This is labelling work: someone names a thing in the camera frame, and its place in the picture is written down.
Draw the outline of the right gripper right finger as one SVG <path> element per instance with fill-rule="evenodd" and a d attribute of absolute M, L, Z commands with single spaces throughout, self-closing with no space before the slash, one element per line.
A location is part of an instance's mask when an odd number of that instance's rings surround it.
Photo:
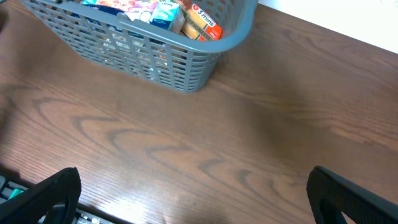
<path fill-rule="evenodd" d="M 397 205 L 322 167 L 308 176 L 307 196 L 317 224 L 397 224 Z"/>

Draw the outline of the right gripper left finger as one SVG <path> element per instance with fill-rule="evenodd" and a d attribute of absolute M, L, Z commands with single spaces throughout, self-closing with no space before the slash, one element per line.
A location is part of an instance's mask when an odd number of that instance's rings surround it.
<path fill-rule="evenodd" d="M 62 169 L 23 193 L 1 204 L 1 223 L 71 224 L 81 194 L 75 167 Z"/>

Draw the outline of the blue Kleenex tissue multipack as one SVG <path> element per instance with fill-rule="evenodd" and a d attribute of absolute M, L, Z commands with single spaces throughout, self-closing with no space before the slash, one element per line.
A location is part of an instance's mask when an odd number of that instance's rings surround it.
<path fill-rule="evenodd" d="M 174 33 L 179 33 L 185 22 L 181 5 L 173 1 L 82 0 L 80 4 L 114 15 L 123 13 L 131 21 L 139 20 Z"/>

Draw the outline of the San Remo spaghetti packet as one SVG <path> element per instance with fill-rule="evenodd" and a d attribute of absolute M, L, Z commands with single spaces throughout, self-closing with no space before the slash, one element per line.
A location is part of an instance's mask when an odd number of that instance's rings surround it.
<path fill-rule="evenodd" d="M 174 0 L 182 7 L 185 22 L 181 33 L 190 39 L 198 41 L 219 40 L 222 28 L 202 9 L 191 0 Z"/>

